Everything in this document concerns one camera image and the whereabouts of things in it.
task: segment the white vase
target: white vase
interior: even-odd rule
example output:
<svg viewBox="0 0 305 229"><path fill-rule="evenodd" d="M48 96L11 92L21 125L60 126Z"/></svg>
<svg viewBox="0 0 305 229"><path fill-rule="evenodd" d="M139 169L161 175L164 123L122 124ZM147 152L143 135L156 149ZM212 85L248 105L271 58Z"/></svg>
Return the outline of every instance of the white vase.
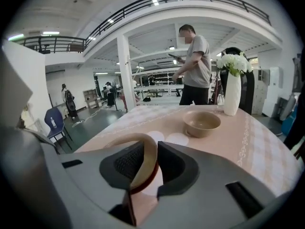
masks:
<svg viewBox="0 0 305 229"><path fill-rule="evenodd" d="M228 75L227 88L224 97L224 113L226 115L236 115L241 95L242 85L240 76Z"/></svg>

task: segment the black metal railing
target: black metal railing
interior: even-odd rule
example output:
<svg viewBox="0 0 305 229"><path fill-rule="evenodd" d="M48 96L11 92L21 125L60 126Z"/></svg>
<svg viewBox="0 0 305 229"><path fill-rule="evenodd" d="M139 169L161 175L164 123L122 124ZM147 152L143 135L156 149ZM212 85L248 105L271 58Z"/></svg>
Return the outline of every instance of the black metal railing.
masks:
<svg viewBox="0 0 305 229"><path fill-rule="evenodd" d="M34 36L13 40L43 54L55 52L83 52L85 39L70 36Z"/></svg>
<svg viewBox="0 0 305 229"><path fill-rule="evenodd" d="M180 1L180 0L157 0L158 3L168 3L172 1ZM240 9L243 9L244 11L254 14L257 17L261 18L265 22L270 23L269 21L269 15L266 14L265 12L261 11L257 7L251 5L250 3L247 3L242 0L204 0L204 1L210 1L210 2L219 2L219 3L226 3L230 4L232 6L238 7ZM94 29L91 34L86 38L86 44L85 46L87 47L90 42L98 35L101 34L101 32L109 29L111 26L115 25L117 22L121 21L124 19L126 16L131 15L132 13L150 7L150 6L155 6L153 0L137 0L136 2L133 2L124 8L118 10L115 12L113 15L105 19L96 29Z"/></svg>

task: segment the plastic bottle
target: plastic bottle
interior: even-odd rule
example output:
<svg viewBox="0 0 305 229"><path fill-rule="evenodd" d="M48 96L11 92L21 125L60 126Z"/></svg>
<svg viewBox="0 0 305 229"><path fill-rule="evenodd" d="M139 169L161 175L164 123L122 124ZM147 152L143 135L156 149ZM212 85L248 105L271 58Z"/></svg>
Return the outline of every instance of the plastic bottle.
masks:
<svg viewBox="0 0 305 229"><path fill-rule="evenodd" d="M55 121L53 120L52 117L51 117L51 123L52 123L52 125L53 125L54 128L57 128L57 125L56 125L56 123L55 123Z"/></svg>

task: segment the pink tablecloth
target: pink tablecloth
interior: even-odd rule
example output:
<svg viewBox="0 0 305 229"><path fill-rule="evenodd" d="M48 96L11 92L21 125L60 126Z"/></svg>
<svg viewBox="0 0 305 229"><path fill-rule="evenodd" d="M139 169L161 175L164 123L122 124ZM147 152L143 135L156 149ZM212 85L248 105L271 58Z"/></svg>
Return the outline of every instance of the pink tablecloth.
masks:
<svg viewBox="0 0 305 229"><path fill-rule="evenodd" d="M183 133L182 116L189 110L212 112L220 117L221 126L206 138L187 136ZM134 132L146 133L156 142L172 142L223 156L262 181L276 196L291 190L301 174L292 153L260 122L240 109L235 116L227 116L217 105L138 106L77 152L100 149L118 135ZM134 209L138 223L146 216L143 206L148 210L155 206L155 193L162 183L159 170L155 180L142 193L133 195L133 204L138 204Z"/></svg>

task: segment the white pillar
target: white pillar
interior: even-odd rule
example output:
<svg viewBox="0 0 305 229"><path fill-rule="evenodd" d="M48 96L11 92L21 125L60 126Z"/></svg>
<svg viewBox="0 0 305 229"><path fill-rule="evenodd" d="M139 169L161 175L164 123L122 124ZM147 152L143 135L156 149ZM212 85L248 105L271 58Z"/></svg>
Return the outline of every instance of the white pillar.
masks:
<svg viewBox="0 0 305 229"><path fill-rule="evenodd" d="M117 38L118 55L120 62L120 71L124 95L128 111L131 111L135 106L135 97L132 84L132 68L130 65L128 38L125 35L119 35Z"/></svg>

